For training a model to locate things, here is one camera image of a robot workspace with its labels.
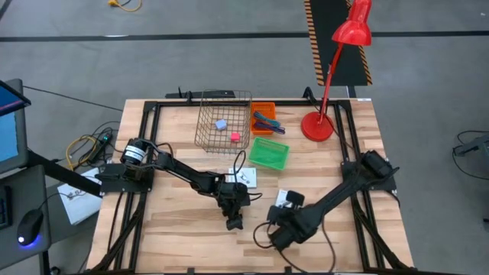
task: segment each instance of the wooden tabletop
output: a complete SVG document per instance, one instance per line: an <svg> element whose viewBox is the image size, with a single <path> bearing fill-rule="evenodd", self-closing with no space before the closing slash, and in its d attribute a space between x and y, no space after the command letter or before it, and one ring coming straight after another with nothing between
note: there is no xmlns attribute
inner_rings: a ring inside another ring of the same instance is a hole
<svg viewBox="0 0 489 275"><path fill-rule="evenodd" d="M130 138L138 136L143 104L144 100L126 101L115 144L119 150L124 149ZM351 106L361 150L375 149L384 155L372 102L352 99ZM225 227L225 217L222 216L214 199L200 196L188 183L168 173L157 171L153 190L147 199L136 271L186 272L187 267L195 267L196 272L283 272L287 263L277 251L260 249L252 238L254 228L265 222L267 211L270 205L274 204L278 189L292 189L304 194L307 204L316 202L342 182L339 169L342 154L338 137L333 134L327 141L317 143L304 138L300 130L302 117L313 110L312 107L277 107L277 120L283 124L287 133L275 134L270 136L270 139L290 146L284 171L270 170L249 161L245 162L246 167L257 168L256 192L264 195L252 202L251 206L243 208L244 230L228 231ZM332 111L330 108L329 115L334 121ZM157 143L171 143L175 157L196 170L227 173L235 156L207 154L194 144L198 114L199 107L163 107ZM348 130L345 114L343 115L345 129ZM147 127L146 138L149 137L150 129L151 127ZM119 157L120 154L114 155L115 160ZM412 265L396 201L381 191L371 192L371 197L379 233L402 262ZM94 267L107 251L117 198L118 194L109 194L103 199L88 268ZM124 202L125 197L119 209L114 239L119 233ZM335 270L361 271L349 200L326 215L325 226L337 255ZM368 233L365 235L371 265L374 266L371 240ZM265 228L259 230L257 239L262 244L267 243ZM131 243L132 237L128 239L128 244ZM131 245L126 245L123 267L128 266L130 247ZM326 272L332 261L332 253L320 230L304 244L292 244L284 254L293 263L310 272Z"/></svg>

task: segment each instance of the green tray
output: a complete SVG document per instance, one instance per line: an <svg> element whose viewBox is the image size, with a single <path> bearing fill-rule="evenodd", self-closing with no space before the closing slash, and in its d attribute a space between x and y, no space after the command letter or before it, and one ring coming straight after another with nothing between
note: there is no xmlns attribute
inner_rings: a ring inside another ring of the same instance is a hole
<svg viewBox="0 0 489 275"><path fill-rule="evenodd" d="M251 148L250 161L275 170L283 170L288 155L289 146L256 137Z"/></svg>

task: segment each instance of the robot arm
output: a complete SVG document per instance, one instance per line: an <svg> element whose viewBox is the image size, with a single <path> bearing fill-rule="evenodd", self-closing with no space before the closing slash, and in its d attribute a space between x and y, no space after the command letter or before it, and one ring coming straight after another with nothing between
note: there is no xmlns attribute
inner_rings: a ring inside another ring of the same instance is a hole
<svg viewBox="0 0 489 275"><path fill-rule="evenodd" d="M147 155L147 150L152 147L157 152L156 160L150 163L142 163ZM121 163L125 166L122 174L104 174L100 173L96 177L107 180L113 179L131 180L134 182L147 178L153 170L166 171L190 184L190 187L203 196L209 196L217 201L218 207L221 208L222 214L228 218L226 227L228 230L234 228L243 229L242 215L240 210L242 206L251 204L248 188L243 183L227 183L226 174L214 172L199 172L192 167L178 161L173 157L173 149L170 148L170 154L158 149L152 141L141 138L131 139L124 149L121 157Z"/></svg>
<svg viewBox="0 0 489 275"><path fill-rule="evenodd" d="M271 244L278 251L288 248L293 242L302 244L317 232L324 215L357 191L387 180L398 170L397 168L393 169L375 151L365 153L357 166L356 172L348 176L346 181L312 205L292 209L272 205L268 218L272 224L277 224L279 228L270 235ZM365 180L363 175L366 173L376 179Z"/></svg>

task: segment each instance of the lamp shade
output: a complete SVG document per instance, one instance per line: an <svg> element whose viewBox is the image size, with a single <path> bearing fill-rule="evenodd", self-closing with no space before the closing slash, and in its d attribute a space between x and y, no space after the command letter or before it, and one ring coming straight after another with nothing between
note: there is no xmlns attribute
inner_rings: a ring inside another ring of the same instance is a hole
<svg viewBox="0 0 489 275"><path fill-rule="evenodd" d="M355 0L348 19L333 34L333 41L357 46L370 45L372 34L367 19L371 6L371 0Z"/></svg>

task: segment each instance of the pink cube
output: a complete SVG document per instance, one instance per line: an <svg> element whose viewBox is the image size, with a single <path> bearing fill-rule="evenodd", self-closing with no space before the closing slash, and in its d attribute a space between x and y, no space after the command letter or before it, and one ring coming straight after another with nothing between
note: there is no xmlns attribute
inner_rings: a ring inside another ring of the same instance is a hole
<svg viewBox="0 0 489 275"><path fill-rule="evenodd" d="M239 141L239 133L231 133L231 141L238 142Z"/></svg>

